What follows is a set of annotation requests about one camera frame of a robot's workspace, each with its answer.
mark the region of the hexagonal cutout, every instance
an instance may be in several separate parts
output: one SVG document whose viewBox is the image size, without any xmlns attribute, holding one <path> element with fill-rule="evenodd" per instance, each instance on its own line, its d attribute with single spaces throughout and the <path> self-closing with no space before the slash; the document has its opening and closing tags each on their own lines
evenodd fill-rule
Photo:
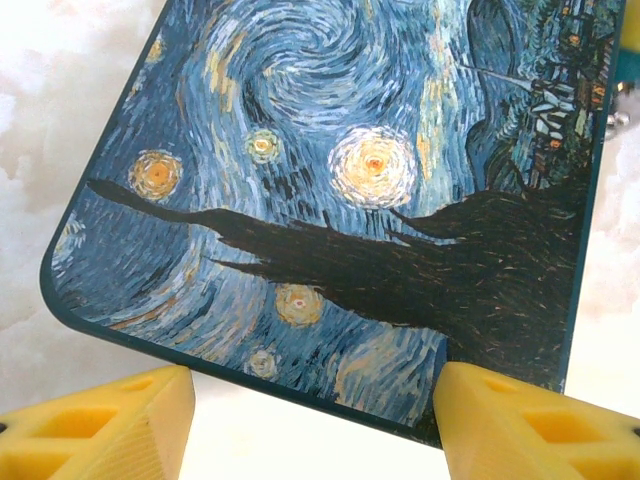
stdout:
<svg viewBox="0 0 640 480">
<path fill-rule="evenodd" d="M 569 463 L 585 480 L 640 480 L 640 465 L 631 458 L 588 457 Z"/>
<path fill-rule="evenodd" d="M 120 390 L 124 390 L 125 392 L 140 392 L 145 388 L 150 387 L 152 383 L 153 378 L 146 377 L 126 384 L 123 387 L 120 387 Z"/>
<path fill-rule="evenodd" d="M 549 443 L 590 443 L 604 440 L 589 422 L 566 410 L 526 412 L 525 420 Z"/>
<path fill-rule="evenodd" d="M 60 453 L 21 452 L 0 457 L 2 480 L 47 480 L 71 458 Z"/>
<path fill-rule="evenodd" d="M 41 438 L 91 438 L 118 413 L 115 408 L 74 408 L 65 410 L 38 430 Z"/>
</svg>

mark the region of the swirling blue sky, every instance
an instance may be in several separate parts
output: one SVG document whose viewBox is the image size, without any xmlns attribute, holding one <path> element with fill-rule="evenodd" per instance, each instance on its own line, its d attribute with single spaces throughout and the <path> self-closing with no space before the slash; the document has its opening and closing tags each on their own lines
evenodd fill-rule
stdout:
<svg viewBox="0 0 640 480">
<path fill-rule="evenodd" d="M 328 159 L 357 128 L 407 139 L 397 151 L 411 152 L 412 182 L 397 210 L 409 217 L 477 188 L 465 141 L 484 100 L 475 74 L 458 67 L 471 63 L 468 3 L 173 1 L 91 176 L 129 186 L 141 152 L 161 151 L 182 166 L 162 200 L 173 209 L 328 219 L 387 241 L 385 229 L 415 234 L 336 191 Z M 256 159 L 247 142 L 260 132 L 277 148 Z M 405 426 L 428 408 L 444 361 L 439 333 L 391 328 L 324 299 L 317 322 L 292 325 L 276 308 L 278 285 L 212 261 L 250 255 L 88 190 L 70 222 L 54 272 L 76 315 Z"/>
</svg>

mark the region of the dark tree silhouette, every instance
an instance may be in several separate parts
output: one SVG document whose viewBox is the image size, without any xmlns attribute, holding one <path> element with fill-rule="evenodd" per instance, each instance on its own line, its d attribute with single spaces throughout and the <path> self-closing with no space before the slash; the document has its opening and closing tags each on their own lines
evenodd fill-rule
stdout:
<svg viewBox="0 0 640 480">
<path fill-rule="evenodd" d="M 590 178 L 585 168 L 546 190 L 482 191 L 404 223 L 429 240 L 365 240 L 331 227 L 267 223 L 226 209 L 178 212 L 116 183 L 90 180 L 101 197 L 168 222 L 202 225 L 260 263 L 221 265 L 272 282 L 310 285 L 344 309 L 394 326 L 437 330 L 450 360 L 538 385 L 558 380 L 560 348 Z"/>
</svg>

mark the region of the white marble surface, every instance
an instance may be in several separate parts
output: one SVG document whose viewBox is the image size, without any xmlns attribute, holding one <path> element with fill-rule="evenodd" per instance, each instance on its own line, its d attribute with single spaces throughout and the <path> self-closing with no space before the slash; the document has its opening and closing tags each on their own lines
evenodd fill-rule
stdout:
<svg viewBox="0 0 640 480">
<path fill-rule="evenodd" d="M 59 324 L 42 254 L 161 0 L 0 2 L 0 412 L 162 365 Z M 605 150 L 567 394 L 640 417 L 640 128 Z M 442 452 L 199 374 L 181 479 L 446 479 Z"/>
</svg>

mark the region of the phone case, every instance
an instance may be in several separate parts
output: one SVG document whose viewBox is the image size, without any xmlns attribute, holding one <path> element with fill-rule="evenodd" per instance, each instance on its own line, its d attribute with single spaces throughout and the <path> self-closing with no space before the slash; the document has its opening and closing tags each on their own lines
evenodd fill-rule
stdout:
<svg viewBox="0 0 640 480">
<path fill-rule="evenodd" d="M 432 446 L 447 360 L 562 391 L 622 9 L 170 0 L 47 305 Z"/>
</svg>

